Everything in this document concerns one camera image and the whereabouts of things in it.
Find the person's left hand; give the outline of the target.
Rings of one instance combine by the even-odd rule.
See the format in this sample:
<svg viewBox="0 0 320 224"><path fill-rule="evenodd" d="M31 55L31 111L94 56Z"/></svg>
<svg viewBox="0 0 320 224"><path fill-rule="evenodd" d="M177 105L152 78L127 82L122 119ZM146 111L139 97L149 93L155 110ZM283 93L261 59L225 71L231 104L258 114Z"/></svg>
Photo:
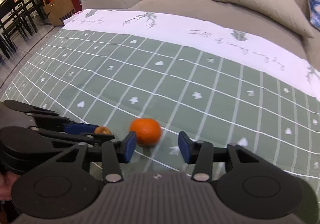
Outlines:
<svg viewBox="0 0 320 224"><path fill-rule="evenodd" d="M1 185L0 185L0 200L9 201L11 200L11 190L14 183L20 178L12 172L1 174Z"/></svg>

